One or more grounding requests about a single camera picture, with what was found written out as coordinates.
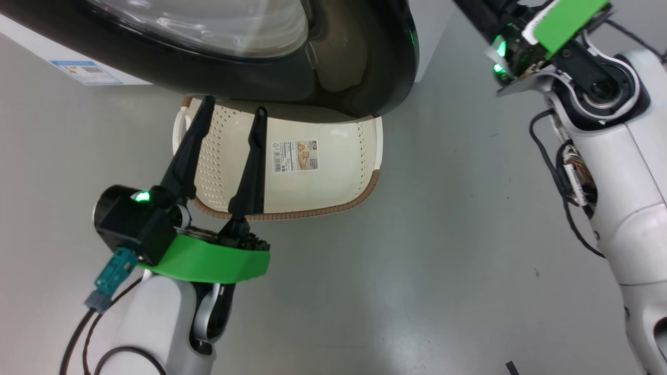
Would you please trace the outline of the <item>white front-load washing machine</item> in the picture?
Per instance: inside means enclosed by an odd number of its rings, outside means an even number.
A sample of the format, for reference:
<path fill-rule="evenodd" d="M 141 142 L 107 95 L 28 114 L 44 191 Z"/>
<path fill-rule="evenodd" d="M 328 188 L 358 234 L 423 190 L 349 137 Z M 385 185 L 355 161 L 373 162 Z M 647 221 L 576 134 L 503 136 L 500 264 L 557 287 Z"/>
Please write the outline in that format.
<path fill-rule="evenodd" d="M 414 80 L 419 83 L 453 14 L 454 3 L 453 0 L 408 0 L 408 3 L 419 43 L 418 68 Z M 92 61 L 119 79 L 123 85 L 151 85 L 148 81 L 64 47 L 3 14 L 0 14 L 0 35 L 7 36 L 50 65 L 50 61 Z"/>

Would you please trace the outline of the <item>black washing machine door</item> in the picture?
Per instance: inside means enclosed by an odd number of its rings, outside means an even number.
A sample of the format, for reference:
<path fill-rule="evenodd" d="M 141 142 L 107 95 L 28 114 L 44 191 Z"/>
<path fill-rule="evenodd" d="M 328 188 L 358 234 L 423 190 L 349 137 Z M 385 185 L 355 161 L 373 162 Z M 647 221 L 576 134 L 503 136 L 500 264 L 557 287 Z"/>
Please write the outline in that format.
<path fill-rule="evenodd" d="M 0 0 L 0 15 L 135 78 L 292 121 L 383 116 L 419 65 L 408 0 Z"/>

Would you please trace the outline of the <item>paper product label sticker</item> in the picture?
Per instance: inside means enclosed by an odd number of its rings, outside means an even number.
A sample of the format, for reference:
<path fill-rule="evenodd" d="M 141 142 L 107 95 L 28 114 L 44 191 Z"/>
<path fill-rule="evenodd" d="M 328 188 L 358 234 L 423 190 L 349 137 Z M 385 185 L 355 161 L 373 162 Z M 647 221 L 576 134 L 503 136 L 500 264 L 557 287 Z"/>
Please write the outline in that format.
<path fill-rule="evenodd" d="M 316 139 L 273 142 L 271 156 L 274 173 L 319 170 L 319 142 Z"/>

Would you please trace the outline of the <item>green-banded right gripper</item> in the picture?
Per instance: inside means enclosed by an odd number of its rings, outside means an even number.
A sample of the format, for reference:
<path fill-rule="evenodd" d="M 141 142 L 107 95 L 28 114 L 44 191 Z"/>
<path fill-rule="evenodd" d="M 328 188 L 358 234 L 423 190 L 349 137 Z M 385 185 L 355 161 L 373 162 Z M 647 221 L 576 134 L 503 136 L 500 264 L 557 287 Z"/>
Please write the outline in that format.
<path fill-rule="evenodd" d="M 539 10 L 523 31 L 527 7 L 519 0 L 453 0 L 490 45 L 500 36 L 540 45 L 550 59 L 600 12 L 609 0 L 553 0 Z"/>

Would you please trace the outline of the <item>cream laundry basket brown rim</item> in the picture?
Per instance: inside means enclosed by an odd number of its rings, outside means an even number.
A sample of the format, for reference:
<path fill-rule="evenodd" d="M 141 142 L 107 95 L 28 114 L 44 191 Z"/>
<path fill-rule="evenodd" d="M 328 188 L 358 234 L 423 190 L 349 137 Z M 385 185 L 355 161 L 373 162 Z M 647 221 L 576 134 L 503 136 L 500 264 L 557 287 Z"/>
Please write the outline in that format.
<path fill-rule="evenodd" d="M 215 107 L 202 142 L 195 175 L 195 207 L 208 216 L 229 219 L 250 150 L 253 113 Z M 316 139 L 319 170 L 274 173 L 271 144 Z M 358 122 L 268 121 L 264 213 L 249 221 L 300 219 L 343 212 L 359 206 L 376 187 L 384 146 L 381 117 Z"/>

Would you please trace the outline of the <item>blue energy label sticker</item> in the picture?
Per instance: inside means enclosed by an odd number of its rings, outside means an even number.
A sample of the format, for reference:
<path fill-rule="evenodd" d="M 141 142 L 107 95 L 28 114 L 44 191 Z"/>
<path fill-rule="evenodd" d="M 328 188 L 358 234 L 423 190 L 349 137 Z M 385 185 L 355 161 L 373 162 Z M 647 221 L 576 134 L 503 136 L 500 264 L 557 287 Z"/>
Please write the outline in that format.
<path fill-rule="evenodd" d="M 119 79 L 92 61 L 50 61 L 50 63 L 84 85 L 123 85 Z"/>

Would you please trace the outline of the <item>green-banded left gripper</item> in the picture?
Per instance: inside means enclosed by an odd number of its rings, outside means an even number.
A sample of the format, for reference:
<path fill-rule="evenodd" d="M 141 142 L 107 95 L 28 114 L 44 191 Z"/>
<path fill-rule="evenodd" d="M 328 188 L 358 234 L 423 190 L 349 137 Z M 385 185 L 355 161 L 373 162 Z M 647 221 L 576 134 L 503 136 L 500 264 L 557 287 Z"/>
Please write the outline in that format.
<path fill-rule="evenodd" d="M 152 197 L 159 207 L 171 207 L 194 199 L 195 174 L 202 148 L 215 110 L 215 97 L 205 96 L 183 136 L 159 185 L 152 187 Z M 268 113 L 258 107 L 250 129 L 250 151 L 237 193 L 229 202 L 232 219 L 264 213 L 265 154 Z M 167 233 L 151 233 L 138 244 L 141 268 L 160 276 L 193 283 L 232 284 L 263 276 L 268 271 L 270 246 L 252 237 L 250 247 L 222 245 L 217 233 L 189 226 Z"/>

